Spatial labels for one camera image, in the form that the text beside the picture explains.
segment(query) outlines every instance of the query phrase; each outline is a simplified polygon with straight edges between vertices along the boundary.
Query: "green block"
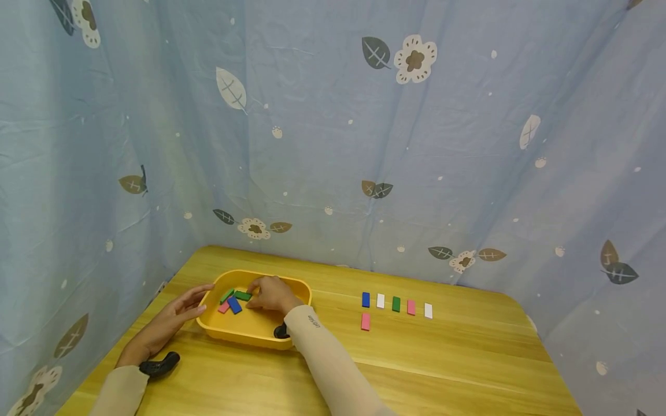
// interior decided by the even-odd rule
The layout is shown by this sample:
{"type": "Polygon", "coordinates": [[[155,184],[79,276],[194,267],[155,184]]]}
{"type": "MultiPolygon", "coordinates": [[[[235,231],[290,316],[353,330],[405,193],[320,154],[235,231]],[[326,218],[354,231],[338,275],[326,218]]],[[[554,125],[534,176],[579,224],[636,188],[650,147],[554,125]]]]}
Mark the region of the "green block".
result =
{"type": "Polygon", "coordinates": [[[244,300],[244,301],[247,302],[252,297],[252,294],[249,294],[247,292],[237,291],[237,292],[234,292],[234,297],[236,299],[244,300]]]}
{"type": "Polygon", "coordinates": [[[222,299],[220,299],[220,305],[222,305],[222,304],[224,303],[224,301],[225,301],[229,296],[231,296],[231,295],[233,295],[233,294],[234,294],[234,290],[233,290],[233,289],[229,289],[229,290],[227,290],[226,293],[224,294],[224,296],[222,296],[222,299]]]}

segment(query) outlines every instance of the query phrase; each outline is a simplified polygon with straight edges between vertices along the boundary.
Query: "fabric backdrop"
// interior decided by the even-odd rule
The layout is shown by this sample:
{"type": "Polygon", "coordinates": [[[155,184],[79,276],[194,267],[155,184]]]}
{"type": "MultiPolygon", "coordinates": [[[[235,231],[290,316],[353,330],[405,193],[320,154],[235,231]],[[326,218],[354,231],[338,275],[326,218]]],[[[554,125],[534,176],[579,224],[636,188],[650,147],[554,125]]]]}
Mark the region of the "fabric backdrop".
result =
{"type": "Polygon", "coordinates": [[[0,414],[207,244],[506,293],[586,416],[663,414],[666,3],[629,7],[5,5],[0,414]]]}

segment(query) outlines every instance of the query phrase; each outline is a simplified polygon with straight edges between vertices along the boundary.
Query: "wooden table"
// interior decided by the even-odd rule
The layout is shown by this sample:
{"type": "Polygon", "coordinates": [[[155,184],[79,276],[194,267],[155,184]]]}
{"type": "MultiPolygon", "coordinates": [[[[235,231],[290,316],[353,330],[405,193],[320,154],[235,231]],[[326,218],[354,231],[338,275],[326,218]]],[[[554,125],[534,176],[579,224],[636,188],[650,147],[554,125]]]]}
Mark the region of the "wooden table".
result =
{"type": "MultiPolygon", "coordinates": [[[[87,415],[126,342],[175,296],[233,269],[308,282],[321,322],[400,415],[581,414],[508,296],[212,246],[194,253],[59,414],[87,415]],[[362,292],[372,294],[370,309],[361,307],[362,292]],[[386,295],[386,309],[375,307],[378,292],[386,295]],[[400,313],[391,310],[394,295],[402,300],[400,313]],[[406,313],[407,299],[416,301],[416,316],[406,313]],[[424,317],[424,302],[433,305],[434,319],[424,317]],[[372,316],[370,332],[360,329],[362,312],[372,316]]],[[[170,350],[182,359],[167,378],[149,383],[138,415],[328,414],[296,351],[223,343],[194,322],[162,355],[170,350]]]]}

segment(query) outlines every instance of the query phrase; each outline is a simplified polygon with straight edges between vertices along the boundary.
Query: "hand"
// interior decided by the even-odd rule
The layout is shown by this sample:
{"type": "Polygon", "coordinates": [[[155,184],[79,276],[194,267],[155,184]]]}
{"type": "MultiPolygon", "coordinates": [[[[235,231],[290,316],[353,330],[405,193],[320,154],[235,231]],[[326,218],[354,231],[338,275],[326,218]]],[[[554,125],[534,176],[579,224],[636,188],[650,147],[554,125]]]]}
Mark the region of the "hand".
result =
{"type": "Polygon", "coordinates": [[[259,293],[254,295],[246,305],[250,309],[263,308],[280,311],[282,315],[286,315],[296,306],[303,304],[278,276],[264,276],[255,279],[248,286],[248,293],[256,288],[259,288],[259,293]]]}
{"type": "Polygon", "coordinates": [[[116,367],[139,365],[157,354],[185,322],[204,313],[206,306],[199,302],[213,287],[197,286],[169,302],[127,343],[116,367]]]}

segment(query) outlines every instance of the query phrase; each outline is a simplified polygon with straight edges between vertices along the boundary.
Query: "left hand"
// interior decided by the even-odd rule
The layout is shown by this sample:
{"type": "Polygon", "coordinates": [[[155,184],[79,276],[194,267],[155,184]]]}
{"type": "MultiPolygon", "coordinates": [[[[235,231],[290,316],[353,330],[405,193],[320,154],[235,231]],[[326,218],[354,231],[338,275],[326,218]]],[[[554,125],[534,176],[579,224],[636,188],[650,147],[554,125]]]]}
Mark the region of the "left hand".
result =
{"type": "Polygon", "coordinates": [[[127,343],[116,368],[124,365],[138,366],[157,354],[185,322],[204,313],[206,306],[198,304],[213,287],[213,284],[197,286],[169,302],[127,343]]]}

